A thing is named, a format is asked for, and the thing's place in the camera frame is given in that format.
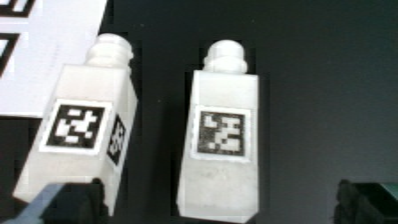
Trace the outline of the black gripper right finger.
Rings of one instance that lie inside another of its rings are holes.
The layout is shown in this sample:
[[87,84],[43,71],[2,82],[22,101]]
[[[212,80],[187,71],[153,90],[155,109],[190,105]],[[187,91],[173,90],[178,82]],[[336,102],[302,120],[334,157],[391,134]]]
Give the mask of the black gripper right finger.
[[334,224],[398,224],[398,183],[338,185]]

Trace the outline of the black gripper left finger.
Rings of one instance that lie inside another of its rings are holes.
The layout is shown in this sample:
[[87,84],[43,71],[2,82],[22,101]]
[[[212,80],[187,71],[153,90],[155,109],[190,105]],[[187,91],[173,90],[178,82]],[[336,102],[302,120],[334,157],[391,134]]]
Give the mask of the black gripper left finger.
[[29,203],[13,224],[109,224],[105,186],[89,183],[52,183]]

